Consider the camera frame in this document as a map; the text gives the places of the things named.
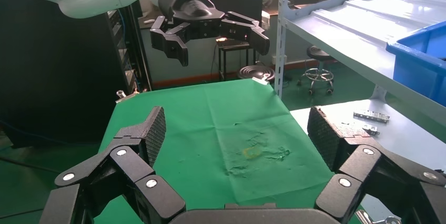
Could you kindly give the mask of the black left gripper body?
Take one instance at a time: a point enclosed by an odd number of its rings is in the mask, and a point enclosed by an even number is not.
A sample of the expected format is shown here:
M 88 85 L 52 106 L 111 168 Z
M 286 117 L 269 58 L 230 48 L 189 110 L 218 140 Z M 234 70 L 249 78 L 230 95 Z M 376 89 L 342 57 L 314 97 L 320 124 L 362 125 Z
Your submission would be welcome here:
M 157 40 L 180 31 L 181 40 L 224 36 L 226 14 L 211 0 L 158 0 L 165 20 L 157 27 Z

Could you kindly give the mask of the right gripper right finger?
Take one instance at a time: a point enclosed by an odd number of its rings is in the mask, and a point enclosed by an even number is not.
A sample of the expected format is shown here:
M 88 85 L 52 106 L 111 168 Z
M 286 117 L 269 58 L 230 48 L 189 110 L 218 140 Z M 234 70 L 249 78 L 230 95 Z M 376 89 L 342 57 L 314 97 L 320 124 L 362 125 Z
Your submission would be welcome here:
M 333 177 L 317 209 L 339 223 L 355 215 L 365 195 L 379 199 L 403 223 L 445 223 L 445 175 L 399 156 L 363 128 L 310 108 L 307 132 Z

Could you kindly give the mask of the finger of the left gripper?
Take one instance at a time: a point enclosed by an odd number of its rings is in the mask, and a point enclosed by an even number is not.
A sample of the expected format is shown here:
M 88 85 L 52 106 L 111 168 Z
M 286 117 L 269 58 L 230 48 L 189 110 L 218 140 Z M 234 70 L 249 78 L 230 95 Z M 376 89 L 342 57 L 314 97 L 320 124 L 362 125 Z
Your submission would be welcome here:
M 220 21 L 220 36 L 248 43 L 261 55 L 267 55 L 270 40 L 259 26 L 259 21 L 229 11 Z
M 150 29 L 152 48 L 164 52 L 166 57 L 176 59 L 186 67 L 189 63 L 186 43 L 191 39 L 189 30 L 190 23 L 174 25 L 165 16 L 158 16 Z

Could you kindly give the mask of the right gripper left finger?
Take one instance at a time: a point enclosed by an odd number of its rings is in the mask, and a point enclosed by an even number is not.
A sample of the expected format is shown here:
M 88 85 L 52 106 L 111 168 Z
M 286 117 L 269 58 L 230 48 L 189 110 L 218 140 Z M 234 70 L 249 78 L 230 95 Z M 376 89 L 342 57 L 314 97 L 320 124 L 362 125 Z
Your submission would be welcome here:
M 142 123 L 121 128 L 103 151 L 56 177 L 40 223 L 93 223 L 117 197 L 123 197 L 143 223 L 172 221 L 186 204 L 154 170 L 165 134 L 160 106 Z

